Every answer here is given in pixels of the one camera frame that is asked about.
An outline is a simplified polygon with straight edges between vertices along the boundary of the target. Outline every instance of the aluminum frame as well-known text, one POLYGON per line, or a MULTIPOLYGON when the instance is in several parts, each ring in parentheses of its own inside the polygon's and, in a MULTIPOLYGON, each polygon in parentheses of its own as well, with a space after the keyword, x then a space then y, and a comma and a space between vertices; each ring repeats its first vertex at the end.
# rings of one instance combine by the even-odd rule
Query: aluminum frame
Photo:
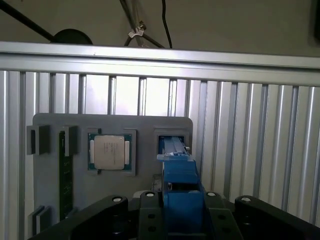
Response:
POLYGON ((0 42, 0 239, 23 239, 34 207, 24 131, 38 112, 189 117, 207 190, 320 226, 319 70, 316 57, 0 42))

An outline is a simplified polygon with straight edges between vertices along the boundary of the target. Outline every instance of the black cable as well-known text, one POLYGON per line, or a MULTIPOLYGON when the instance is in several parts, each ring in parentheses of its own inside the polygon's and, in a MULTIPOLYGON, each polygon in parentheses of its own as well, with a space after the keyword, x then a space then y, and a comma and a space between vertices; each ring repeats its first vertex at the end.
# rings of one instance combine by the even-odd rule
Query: black cable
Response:
POLYGON ((156 40, 154 40, 153 38, 149 37, 147 34, 143 34, 142 37, 145 40, 148 40, 150 43, 152 43, 153 45, 157 46, 158 48, 164 49, 165 47, 162 46, 160 43, 158 43, 156 40))
POLYGON ((38 24, 27 18, 25 15, 23 15, 21 12, 19 12, 3 0, 0 0, 0 10, 4 11, 6 14, 18 20, 20 23, 26 25, 28 28, 32 29, 36 33, 40 34, 45 39, 48 39, 50 42, 56 42, 56 39, 53 35, 51 35, 49 32, 44 30, 38 24))
POLYGON ((162 0, 162 22, 165 29, 166 37, 168 38, 169 46, 172 49, 172 42, 170 37, 170 32, 168 29, 167 21, 166 21, 166 0, 162 0))
POLYGON ((136 26, 135 26, 135 22, 130 14, 130 10, 129 10, 129 7, 127 5, 127 2, 126 0, 120 0, 120 3, 122 5, 122 8, 124 10, 124 13, 126 15, 126 18, 128 19, 129 21, 129 24, 130 24, 130 27, 133 31, 136 31, 136 26))
MULTIPOLYGON (((136 32, 136 26, 135 26, 135 22, 131 16, 129 7, 127 5, 126 0, 119 0, 121 3, 121 6, 124 10, 124 13, 129 21, 130 27, 132 28, 132 30, 134 32, 136 32)), ((162 46, 160 43, 158 43, 156 40, 154 40, 153 38, 151 38, 150 36, 146 35, 145 33, 143 33, 142 37, 144 39, 146 39, 147 41, 149 41, 150 43, 152 43, 153 45, 157 46, 158 48, 165 48, 164 46, 162 46)), ((129 46, 130 42, 132 41, 131 37, 128 37, 124 43, 124 46, 129 46)))
POLYGON ((129 46, 129 44, 130 44, 130 42, 131 42, 132 39, 133 39, 133 38, 131 38, 131 37, 128 36, 128 38, 126 39, 126 41, 125 41, 125 43, 124 43, 124 46, 129 46))

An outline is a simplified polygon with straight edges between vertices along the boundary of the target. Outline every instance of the gray mounting plate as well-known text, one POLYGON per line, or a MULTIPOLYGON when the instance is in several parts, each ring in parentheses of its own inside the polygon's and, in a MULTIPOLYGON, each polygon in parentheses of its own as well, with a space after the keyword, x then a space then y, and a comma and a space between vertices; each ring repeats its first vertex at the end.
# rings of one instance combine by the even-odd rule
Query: gray mounting plate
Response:
POLYGON ((37 146, 36 150, 27 149, 34 154, 34 207, 49 206, 51 222, 55 224, 59 221, 60 131, 76 129, 66 134, 70 139, 65 141, 74 153, 73 206, 81 210, 109 195, 131 197, 137 191, 151 189, 153 175, 162 172, 162 164, 156 159, 159 136, 184 136, 186 146, 191 147, 193 123, 187 117, 39 113, 28 129, 35 132, 27 132, 27 147, 37 146), (102 134, 136 135, 135 141, 132 138, 136 147, 135 171, 88 171, 88 133, 98 129, 102 134), (49 146, 38 149, 43 141, 49 146))

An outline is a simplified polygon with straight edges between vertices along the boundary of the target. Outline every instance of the screw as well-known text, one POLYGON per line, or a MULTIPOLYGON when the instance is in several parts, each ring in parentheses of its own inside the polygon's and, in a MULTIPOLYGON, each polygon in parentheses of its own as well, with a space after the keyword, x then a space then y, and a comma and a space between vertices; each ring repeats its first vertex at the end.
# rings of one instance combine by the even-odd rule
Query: screw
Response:
POLYGON ((244 201, 244 202, 251 202, 251 199, 250 198, 248 198, 248 197, 243 197, 243 198, 241 198, 241 200, 242 201, 244 201))
POLYGON ((114 201, 114 202, 120 202, 121 200, 122 200, 122 197, 114 197, 112 199, 112 201, 114 201))

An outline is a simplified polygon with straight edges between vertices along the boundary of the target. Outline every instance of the blue plastic part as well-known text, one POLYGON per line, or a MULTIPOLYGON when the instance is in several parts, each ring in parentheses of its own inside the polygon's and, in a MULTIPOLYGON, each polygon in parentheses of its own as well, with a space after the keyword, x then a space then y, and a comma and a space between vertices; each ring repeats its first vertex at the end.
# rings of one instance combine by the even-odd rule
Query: blue plastic part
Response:
POLYGON ((196 162, 177 136, 160 139, 157 159, 163 162, 163 205, 168 232, 198 233, 201 231, 204 189, 196 162))

